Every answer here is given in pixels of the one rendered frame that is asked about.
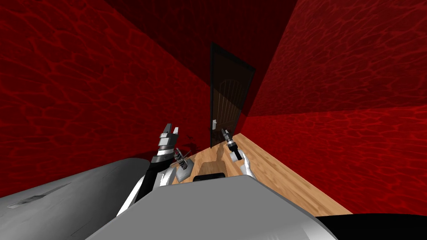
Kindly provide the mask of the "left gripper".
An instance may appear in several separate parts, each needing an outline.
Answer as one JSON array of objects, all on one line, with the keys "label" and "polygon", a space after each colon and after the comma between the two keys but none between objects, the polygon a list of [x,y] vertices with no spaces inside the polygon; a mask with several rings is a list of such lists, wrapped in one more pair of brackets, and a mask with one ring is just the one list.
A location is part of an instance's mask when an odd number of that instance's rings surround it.
[{"label": "left gripper", "polygon": [[159,150],[173,149],[178,139],[179,127],[175,127],[172,132],[172,123],[166,124],[163,133],[160,135]]}]

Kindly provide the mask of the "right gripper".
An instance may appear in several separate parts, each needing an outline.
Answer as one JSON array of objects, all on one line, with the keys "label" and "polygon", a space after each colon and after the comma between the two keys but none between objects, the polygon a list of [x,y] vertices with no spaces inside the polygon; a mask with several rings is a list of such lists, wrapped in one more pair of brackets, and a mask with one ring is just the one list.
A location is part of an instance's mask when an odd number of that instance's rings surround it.
[{"label": "right gripper", "polygon": [[221,133],[223,134],[227,145],[233,145],[234,141],[233,141],[232,137],[230,136],[230,133],[228,132],[228,130],[225,128],[222,128]]}]

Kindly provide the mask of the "dark brown door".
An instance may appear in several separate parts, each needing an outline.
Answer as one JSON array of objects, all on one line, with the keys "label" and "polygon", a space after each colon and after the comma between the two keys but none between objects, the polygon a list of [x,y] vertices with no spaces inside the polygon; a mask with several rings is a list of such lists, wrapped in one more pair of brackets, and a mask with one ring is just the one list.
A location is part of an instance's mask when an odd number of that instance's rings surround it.
[{"label": "dark brown door", "polygon": [[[212,42],[210,54],[210,147],[224,141],[221,129],[234,135],[256,69]],[[212,130],[212,120],[217,127]]]}]

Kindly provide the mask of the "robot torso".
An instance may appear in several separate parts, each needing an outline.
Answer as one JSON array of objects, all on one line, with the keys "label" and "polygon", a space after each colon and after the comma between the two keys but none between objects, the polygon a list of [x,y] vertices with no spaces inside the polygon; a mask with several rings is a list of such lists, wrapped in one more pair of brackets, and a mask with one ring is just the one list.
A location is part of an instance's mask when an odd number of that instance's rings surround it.
[{"label": "robot torso", "polygon": [[87,240],[337,240],[247,175],[156,188]]}]

